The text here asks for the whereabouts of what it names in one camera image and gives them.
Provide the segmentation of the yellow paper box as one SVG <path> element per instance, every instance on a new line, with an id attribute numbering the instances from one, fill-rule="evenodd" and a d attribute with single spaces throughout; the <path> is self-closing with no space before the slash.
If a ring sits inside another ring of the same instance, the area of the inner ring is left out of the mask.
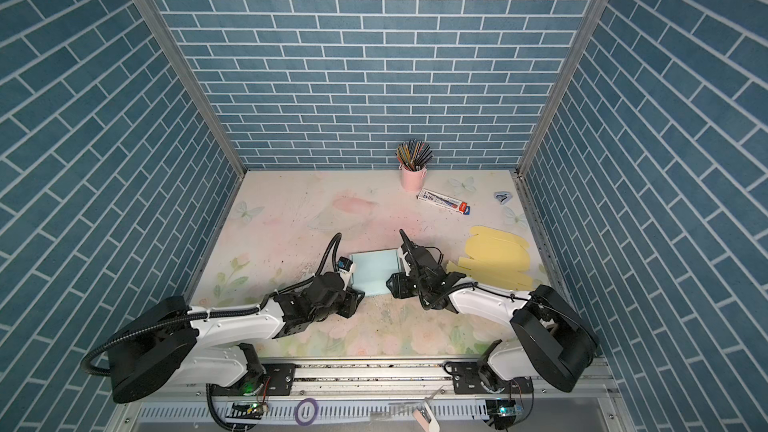
<path id="1" fill-rule="evenodd" d="M 531 265 L 529 248 L 521 236 L 474 226 L 465 242 L 464 255 L 457 263 L 449 261 L 446 270 L 493 287 L 531 291 L 533 279 L 527 275 Z"/>

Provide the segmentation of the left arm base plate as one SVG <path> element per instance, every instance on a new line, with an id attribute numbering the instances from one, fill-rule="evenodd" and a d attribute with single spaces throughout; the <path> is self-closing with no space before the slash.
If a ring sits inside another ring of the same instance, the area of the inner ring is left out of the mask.
<path id="1" fill-rule="evenodd" d="M 242 397 L 255 396 L 289 396 L 296 373 L 293 363 L 263 364 L 261 372 L 247 372 L 235 385 L 235 395 Z"/>

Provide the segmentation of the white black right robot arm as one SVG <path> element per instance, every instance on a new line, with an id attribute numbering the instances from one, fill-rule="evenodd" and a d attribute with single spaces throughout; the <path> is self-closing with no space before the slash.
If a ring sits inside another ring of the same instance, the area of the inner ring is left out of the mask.
<path id="1" fill-rule="evenodd" d="M 396 299 L 416 297 L 426 311 L 480 317 L 511 330 L 510 344 L 497 339 L 476 363 L 480 383 L 490 391 L 517 378 L 538 376 L 559 391 L 572 391 L 593 362 L 599 339 L 552 287 L 512 291 L 447 272 L 428 247 L 408 239 L 398 249 L 402 270 L 386 282 Z"/>

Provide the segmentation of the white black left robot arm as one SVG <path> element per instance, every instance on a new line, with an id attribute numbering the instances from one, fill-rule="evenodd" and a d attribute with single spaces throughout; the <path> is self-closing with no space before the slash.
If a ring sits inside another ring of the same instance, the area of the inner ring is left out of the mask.
<path id="1" fill-rule="evenodd" d="M 265 370 L 254 341 L 296 335 L 332 315 L 352 317 L 365 294 L 348 273 L 326 272 L 262 306 L 204 309 L 163 300 L 106 344 L 112 398 L 143 399 L 167 384 L 259 386 Z"/>

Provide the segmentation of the light blue paper box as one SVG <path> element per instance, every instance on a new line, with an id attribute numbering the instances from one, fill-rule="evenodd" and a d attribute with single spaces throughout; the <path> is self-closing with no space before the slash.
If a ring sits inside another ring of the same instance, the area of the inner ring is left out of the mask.
<path id="1" fill-rule="evenodd" d="M 366 297 L 390 295 L 387 281 L 402 272 L 397 249 L 361 252 L 351 255 L 354 271 L 350 285 Z"/>

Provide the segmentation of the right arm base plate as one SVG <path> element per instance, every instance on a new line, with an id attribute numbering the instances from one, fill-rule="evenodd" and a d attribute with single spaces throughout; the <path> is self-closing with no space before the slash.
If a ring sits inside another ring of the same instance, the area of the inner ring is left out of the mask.
<path id="1" fill-rule="evenodd" d="M 453 391 L 457 395 L 522 395 L 533 392 L 530 377 L 503 380 L 488 366 L 481 366 L 477 362 L 446 361 L 442 364 L 442 369 L 449 376 Z"/>

